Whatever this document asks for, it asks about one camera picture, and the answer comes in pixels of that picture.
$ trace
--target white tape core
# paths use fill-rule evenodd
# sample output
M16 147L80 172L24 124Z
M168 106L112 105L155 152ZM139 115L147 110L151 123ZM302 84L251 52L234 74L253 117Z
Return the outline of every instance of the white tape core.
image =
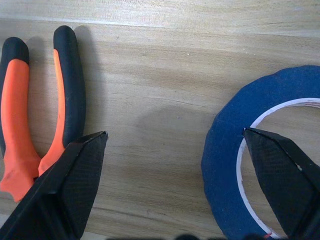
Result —
M259 123L261 123L261 121L268 115L274 113L275 111L285 108L285 107L298 107L298 106L306 106L306 107L314 107L314 108L320 108L320 98L299 98L299 99L295 99L295 100L291 100L291 101L286 101L284 103L281 103L277 106L274 106L272 108L270 108L269 110L265 111L263 114L261 114L252 124L251 124L251 128L255 128L257 127L257 125ZM246 206L246 208L248 209L249 213L251 214L251 216L253 217L253 219L256 221L256 223L267 233L267 234L271 234L272 238L275 239L279 239L281 238L281 236L276 233L274 230L272 230L270 227L268 227L267 225L265 225L261 219L257 216L257 214L255 213L255 211L253 210L253 208L251 207L246 193L245 193L245 189L244 189L244 185L242 183L242 174L241 174L241 162L242 162L242 155L244 154L245 148L246 148L246 140L245 138L243 138L239 150L238 150L238 155L237 155L237 159L236 159L236 179L238 182L238 187L239 187L239 191L242 197L242 200Z

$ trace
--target wood grain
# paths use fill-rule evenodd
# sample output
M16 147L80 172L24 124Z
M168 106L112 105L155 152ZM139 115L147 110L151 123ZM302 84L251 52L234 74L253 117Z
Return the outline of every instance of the wood grain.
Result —
M58 112L53 32L69 25L78 37L85 133L107 130L110 137L86 231L109 237L222 236L200 168L215 115L259 77L320 64L317 0L0 0L0 6L0 45L17 36L29 47L29 126L42 156ZM318 110L291 107L261 128L292 138L317 160L319 117ZM242 174L258 216L281 232L248 155ZM15 206L0 194L0 214Z

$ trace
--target wooden surface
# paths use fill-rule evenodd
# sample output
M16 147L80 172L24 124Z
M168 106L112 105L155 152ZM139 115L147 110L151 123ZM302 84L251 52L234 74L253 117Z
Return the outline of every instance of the wooden surface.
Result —
M320 64L319 2L0 0L0 45L17 36L29 47L29 126L41 156L58 112L53 32L65 24L74 29L81 51L85 133L109 133L86 231L222 236L203 192L206 133L244 85L283 68ZM261 128L292 138L318 160L319 117L319 110L292 107L268 117ZM248 154L242 173L258 216L281 232ZM0 193L0 214L15 206Z

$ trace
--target tape roll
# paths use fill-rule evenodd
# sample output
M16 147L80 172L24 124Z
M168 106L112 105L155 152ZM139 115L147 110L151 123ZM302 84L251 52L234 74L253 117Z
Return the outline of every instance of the tape roll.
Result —
M286 68L244 86L216 115L202 156L204 192L222 232L232 240L271 233L255 214L242 184L243 130L290 106L320 108L320 66Z

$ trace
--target pliers handle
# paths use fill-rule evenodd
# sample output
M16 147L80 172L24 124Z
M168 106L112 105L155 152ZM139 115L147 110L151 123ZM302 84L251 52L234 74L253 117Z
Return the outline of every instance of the pliers handle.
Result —
M86 118L86 92L77 38L68 26L53 36L53 58L58 90L56 131L47 154L41 159L28 126L29 50L17 37L8 38L0 62L0 148L4 176L0 190L17 202L62 155L69 143L81 137Z

